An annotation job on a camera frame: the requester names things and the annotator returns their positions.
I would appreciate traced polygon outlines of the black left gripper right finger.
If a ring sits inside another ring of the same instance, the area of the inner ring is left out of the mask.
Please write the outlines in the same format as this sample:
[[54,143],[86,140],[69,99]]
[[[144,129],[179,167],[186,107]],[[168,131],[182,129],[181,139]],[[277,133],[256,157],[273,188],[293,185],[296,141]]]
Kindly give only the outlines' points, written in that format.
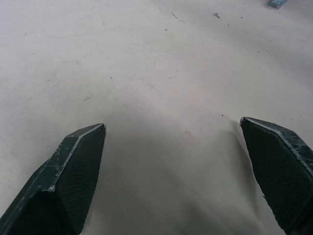
[[292,130],[243,117],[253,173],[286,235],[313,235],[313,150]]

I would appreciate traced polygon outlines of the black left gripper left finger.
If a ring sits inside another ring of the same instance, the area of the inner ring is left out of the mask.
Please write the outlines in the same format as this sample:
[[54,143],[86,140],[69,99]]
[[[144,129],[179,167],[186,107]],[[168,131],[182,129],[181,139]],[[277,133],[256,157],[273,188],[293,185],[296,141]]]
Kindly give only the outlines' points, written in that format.
[[67,135],[0,218],[0,235],[79,235],[96,189],[103,123]]

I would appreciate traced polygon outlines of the small blue object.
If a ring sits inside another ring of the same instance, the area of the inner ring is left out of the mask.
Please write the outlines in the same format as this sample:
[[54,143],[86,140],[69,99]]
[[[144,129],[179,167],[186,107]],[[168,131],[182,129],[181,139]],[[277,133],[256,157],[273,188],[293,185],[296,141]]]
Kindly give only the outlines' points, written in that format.
[[280,9],[288,0],[268,0],[268,6]]

